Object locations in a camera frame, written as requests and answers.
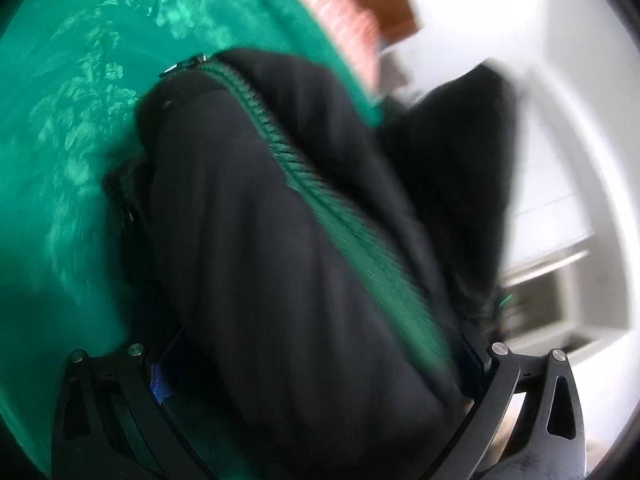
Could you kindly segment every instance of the silver bolt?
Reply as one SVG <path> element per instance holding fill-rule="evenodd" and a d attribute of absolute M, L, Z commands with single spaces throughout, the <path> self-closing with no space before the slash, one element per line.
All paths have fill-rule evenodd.
<path fill-rule="evenodd" d="M 562 350 L 553 350 L 551 352 L 551 355 L 556 361 L 566 361 L 566 354 Z"/>
<path fill-rule="evenodd" d="M 509 347 L 504 343 L 492 344 L 491 350 L 493 350 L 496 355 L 507 355 L 509 353 Z"/>
<path fill-rule="evenodd" d="M 83 358 L 84 358 L 84 351 L 82 350 L 76 350 L 71 354 L 72 363 L 79 363 L 80 361 L 82 361 Z"/>
<path fill-rule="evenodd" d="M 145 346 L 141 343 L 133 343 L 133 345 L 129 347 L 129 355 L 131 357 L 138 357 L 139 355 L 142 355 L 142 352 L 144 351 Z"/>

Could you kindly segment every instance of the green zipper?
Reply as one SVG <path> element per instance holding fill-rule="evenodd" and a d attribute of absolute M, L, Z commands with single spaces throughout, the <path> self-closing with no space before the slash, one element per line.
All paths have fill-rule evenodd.
<path fill-rule="evenodd" d="M 270 120 L 261 99 L 233 69 L 215 60 L 198 66 L 224 86 L 268 144 L 271 156 L 295 190 L 312 209 L 334 246 L 356 270 L 362 285 L 385 313 L 420 371 L 441 369 L 450 362 L 449 349 L 421 293 L 391 250 L 328 185 L 308 167 Z"/>

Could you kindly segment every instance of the pink textured cloth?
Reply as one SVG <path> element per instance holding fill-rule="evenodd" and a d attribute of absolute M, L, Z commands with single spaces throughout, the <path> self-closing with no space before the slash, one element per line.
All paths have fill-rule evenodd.
<path fill-rule="evenodd" d="M 333 41 L 364 88 L 378 90 L 378 21 L 356 0 L 300 0 Z"/>

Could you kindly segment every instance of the teal surface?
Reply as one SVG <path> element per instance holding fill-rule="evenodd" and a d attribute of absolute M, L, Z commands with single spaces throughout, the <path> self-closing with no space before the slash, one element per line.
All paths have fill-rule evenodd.
<path fill-rule="evenodd" d="M 66 358 L 123 345 L 134 308 L 100 179 L 159 72 L 235 46 L 330 66 L 378 120 L 297 0 L 25 0 L 0 38 L 0 415 L 46 474 Z"/>

